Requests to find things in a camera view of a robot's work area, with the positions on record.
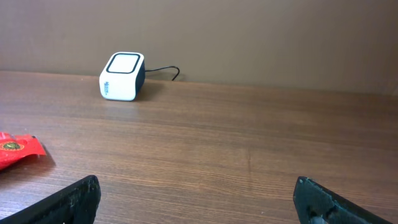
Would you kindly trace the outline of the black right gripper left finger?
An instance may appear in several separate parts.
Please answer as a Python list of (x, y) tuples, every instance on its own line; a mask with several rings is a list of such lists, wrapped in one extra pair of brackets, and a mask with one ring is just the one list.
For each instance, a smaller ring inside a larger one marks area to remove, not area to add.
[(93, 224), (101, 200), (97, 176), (85, 178), (1, 220), (1, 224)]

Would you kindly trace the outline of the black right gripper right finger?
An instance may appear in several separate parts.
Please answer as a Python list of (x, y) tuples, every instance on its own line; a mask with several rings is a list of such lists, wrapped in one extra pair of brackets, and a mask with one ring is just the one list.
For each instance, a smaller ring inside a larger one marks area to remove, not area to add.
[(391, 224), (305, 176), (297, 178), (293, 201), (301, 224)]

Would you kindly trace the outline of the red snack packet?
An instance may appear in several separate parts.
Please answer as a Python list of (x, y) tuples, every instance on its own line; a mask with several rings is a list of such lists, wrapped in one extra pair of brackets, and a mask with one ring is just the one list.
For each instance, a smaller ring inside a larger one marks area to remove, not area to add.
[(46, 151), (40, 141), (30, 134), (12, 135), (1, 132), (1, 170), (27, 156), (45, 156)]

